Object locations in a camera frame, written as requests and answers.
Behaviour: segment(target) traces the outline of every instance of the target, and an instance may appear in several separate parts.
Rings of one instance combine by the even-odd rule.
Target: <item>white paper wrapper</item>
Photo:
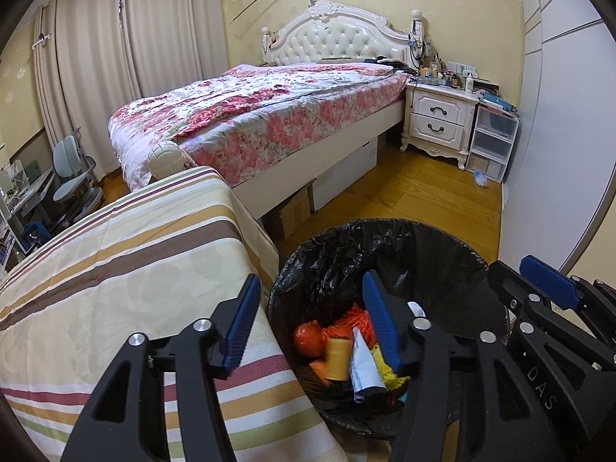
[[[353,384],[355,401],[361,402],[365,396],[387,392],[381,380],[377,364],[364,342],[361,332],[353,329],[353,354],[350,359],[350,380]]]
[[[407,302],[407,305],[409,306],[411,311],[413,311],[415,318],[427,318],[426,313],[424,313],[424,310],[421,308],[421,305],[417,304],[417,302]]]

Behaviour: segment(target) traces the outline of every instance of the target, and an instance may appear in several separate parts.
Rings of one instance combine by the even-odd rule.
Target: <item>nightstand leg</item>
[[[460,170],[466,170],[467,158],[468,158],[468,154],[458,154],[458,168]]]

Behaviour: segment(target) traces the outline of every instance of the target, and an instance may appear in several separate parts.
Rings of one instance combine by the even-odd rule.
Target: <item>striped blanket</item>
[[[269,289],[277,270],[270,239],[214,170],[147,186],[54,238],[0,286],[0,387],[36,445],[58,461],[128,335],[175,335],[235,298],[249,273]],[[174,384],[167,374],[167,438],[181,461]],[[216,387],[238,460],[349,460],[261,308],[241,366]],[[366,447],[353,448],[362,461],[386,460]]]

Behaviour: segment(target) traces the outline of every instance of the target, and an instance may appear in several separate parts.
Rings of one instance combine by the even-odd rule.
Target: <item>bed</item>
[[[278,275],[276,250],[209,167],[153,183],[63,231],[0,286],[0,429],[11,429],[32,453],[27,434],[50,462],[59,461],[129,335],[176,335],[235,298],[249,273],[259,275],[265,304]],[[175,383],[166,373],[167,440],[171,460],[184,462]],[[344,440],[306,397],[262,308],[240,367],[215,385],[239,462],[349,462]],[[348,442],[355,457],[387,460],[372,440]]]
[[[408,62],[407,43],[386,18],[321,0],[265,47],[264,58],[282,67],[242,65],[122,107],[109,132],[124,179],[132,191],[146,186],[152,149],[172,140],[198,165],[216,168],[262,217],[403,121],[406,75],[359,62],[379,55]],[[331,57],[358,62],[316,64]]]

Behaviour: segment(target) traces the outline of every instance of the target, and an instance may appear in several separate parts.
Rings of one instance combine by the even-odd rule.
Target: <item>curtain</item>
[[[229,69],[227,39],[221,0],[190,0],[199,65],[200,79],[220,76]]]
[[[201,79],[189,0],[124,0],[125,41],[144,97]]]
[[[100,179],[119,168],[109,118],[136,98],[122,46],[119,0],[58,0],[55,36],[70,118],[73,127],[81,127],[81,144],[96,160],[94,176]]]
[[[65,134],[70,134],[73,130],[60,82],[55,45],[57,1],[51,0],[47,6],[39,7],[36,14],[34,36],[34,42],[36,42],[41,34],[51,34],[50,39],[35,47],[36,92],[51,147],[55,147],[65,137]]]
[[[116,110],[229,67],[221,0],[53,0],[41,32],[52,35],[35,47],[47,136],[55,146],[81,127],[97,179],[119,166],[107,131]]]

